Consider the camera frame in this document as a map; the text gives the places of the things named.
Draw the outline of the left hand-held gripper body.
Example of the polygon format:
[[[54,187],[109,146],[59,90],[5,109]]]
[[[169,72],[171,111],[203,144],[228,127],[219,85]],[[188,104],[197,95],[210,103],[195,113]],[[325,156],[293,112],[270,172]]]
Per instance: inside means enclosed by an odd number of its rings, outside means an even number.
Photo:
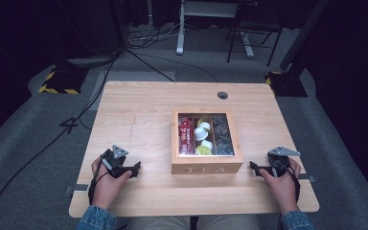
[[[113,145],[112,149],[107,149],[101,155],[103,163],[112,177],[118,178],[127,171],[124,167],[127,155],[128,152],[126,150],[116,145]]]

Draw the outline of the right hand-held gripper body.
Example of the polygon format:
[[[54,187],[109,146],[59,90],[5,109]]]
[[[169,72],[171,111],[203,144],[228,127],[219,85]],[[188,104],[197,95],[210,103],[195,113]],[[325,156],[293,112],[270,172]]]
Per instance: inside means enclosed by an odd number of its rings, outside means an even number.
[[[268,161],[271,166],[270,172],[274,177],[280,177],[287,171],[289,166],[289,157],[292,155],[300,156],[301,152],[288,149],[286,147],[277,147],[275,149],[271,149],[267,153]]]

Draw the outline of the wooden tea box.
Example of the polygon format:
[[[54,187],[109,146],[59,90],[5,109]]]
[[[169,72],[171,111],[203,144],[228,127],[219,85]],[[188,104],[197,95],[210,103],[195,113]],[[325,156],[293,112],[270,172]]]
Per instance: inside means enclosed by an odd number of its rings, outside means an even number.
[[[215,133],[213,130],[213,116],[224,114],[229,125],[233,155],[217,155]],[[179,153],[179,135],[178,135],[178,116],[185,115],[190,118],[194,127],[194,153]],[[208,137],[204,140],[213,144],[211,155],[198,155],[196,148],[201,146],[201,142],[195,139],[195,129],[197,121],[204,118],[209,123],[211,130],[208,131]],[[237,173],[243,164],[241,146],[238,133],[234,122],[233,114],[230,108],[176,108],[172,111],[172,174],[206,174],[206,173]]]

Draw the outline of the person's right hand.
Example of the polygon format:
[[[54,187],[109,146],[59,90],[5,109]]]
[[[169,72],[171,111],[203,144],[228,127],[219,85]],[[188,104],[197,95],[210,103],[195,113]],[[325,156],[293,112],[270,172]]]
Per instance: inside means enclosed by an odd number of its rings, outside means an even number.
[[[289,164],[291,173],[286,172],[281,177],[273,177],[270,174],[264,177],[282,215],[290,211],[299,211],[293,177],[299,176],[301,167],[293,159],[289,160]]]

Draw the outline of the person's left hand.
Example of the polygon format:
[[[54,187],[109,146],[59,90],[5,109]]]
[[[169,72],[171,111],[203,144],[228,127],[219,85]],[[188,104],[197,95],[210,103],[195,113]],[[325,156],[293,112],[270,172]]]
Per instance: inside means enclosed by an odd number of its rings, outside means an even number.
[[[132,172],[125,172],[120,177],[114,178],[107,172],[100,157],[91,164],[91,169],[95,185],[92,204],[109,211]]]

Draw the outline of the pile of dark wrapped pods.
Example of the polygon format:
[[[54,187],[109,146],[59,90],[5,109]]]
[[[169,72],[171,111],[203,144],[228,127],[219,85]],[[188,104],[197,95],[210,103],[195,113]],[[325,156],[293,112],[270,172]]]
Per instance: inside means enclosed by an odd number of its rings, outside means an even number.
[[[217,155],[233,155],[234,149],[229,125],[224,114],[213,116],[213,130],[215,133]]]

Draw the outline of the person's left leg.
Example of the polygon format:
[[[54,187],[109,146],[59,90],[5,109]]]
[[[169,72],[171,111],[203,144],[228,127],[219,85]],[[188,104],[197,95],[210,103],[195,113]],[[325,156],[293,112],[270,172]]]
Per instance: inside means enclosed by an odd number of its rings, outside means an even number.
[[[171,217],[136,217],[129,218],[127,230],[191,230],[191,218]]]

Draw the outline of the person's leg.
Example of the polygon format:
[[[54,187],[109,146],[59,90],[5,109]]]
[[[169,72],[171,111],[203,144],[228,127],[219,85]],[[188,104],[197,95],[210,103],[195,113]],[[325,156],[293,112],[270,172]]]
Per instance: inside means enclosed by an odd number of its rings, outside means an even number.
[[[136,217],[129,218],[127,230],[191,230],[191,218],[171,217]]]
[[[197,230],[261,230],[256,215],[211,215],[200,216]]]

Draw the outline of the stack of red sachets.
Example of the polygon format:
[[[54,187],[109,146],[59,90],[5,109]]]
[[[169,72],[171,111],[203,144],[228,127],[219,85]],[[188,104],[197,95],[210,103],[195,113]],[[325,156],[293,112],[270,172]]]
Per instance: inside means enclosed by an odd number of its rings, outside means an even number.
[[[179,153],[194,153],[194,127],[188,116],[178,116]]]

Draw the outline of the person's right leg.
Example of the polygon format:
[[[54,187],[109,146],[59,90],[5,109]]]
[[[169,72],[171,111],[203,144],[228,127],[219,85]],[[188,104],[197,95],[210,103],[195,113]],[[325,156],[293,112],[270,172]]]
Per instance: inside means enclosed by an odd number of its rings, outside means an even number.
[[[211,215],[200,216],[197,230],[261,230],[256,215]]]

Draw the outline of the grey flat stand foot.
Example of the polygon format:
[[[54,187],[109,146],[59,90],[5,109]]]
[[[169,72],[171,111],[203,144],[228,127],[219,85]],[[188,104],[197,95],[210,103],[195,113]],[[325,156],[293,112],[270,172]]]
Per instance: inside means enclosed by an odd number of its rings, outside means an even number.
[[[83,68],[95,68],[98,66],[107,65],[113,59],[114,56],[91,56],[91,57],[70,58],[68,62],[72,65]]]

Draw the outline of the slanted grey pole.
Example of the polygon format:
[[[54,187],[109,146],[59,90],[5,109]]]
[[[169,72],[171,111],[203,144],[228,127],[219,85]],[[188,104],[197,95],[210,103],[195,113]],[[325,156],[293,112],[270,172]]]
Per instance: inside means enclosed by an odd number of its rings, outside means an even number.
[[[300,29],[300,33],[294,39],[286,55],[282,59],[279,67],[283,70],[287,70],[288,67],[296,60],[298,53],[302,50],[304,42],[308,39],[308,36],[315,24],[319,20],[323,11],[328,6],[330,0],[302,0],[304,2],[316,3],[311,7],[310,14],[307,16],[304,25]]]

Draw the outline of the black metal chair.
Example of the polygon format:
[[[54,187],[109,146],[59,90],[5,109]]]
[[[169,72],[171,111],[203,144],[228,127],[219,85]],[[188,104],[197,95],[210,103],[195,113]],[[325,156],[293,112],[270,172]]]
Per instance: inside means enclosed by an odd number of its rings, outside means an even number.
[[[283,16],[279,12],[278,5],[272,0],[241,0],[236,7],[233,24],[226,37],[230,40],[226,62],[230,62],[233,48],[236,45],[236,34],[243,36],[258,34],[265,35],[259,47],[271,50],[266,64],[269,66],[283,28]]]

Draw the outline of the white desk frame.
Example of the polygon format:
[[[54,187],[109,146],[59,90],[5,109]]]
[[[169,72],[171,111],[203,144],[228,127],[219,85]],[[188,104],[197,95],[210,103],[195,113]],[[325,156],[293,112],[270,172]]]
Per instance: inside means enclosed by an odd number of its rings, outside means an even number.
[[[187,16],[234,18],[237,3],[225,0],[180,0],[179,32],[175,53],[184,53],[185,19]]]

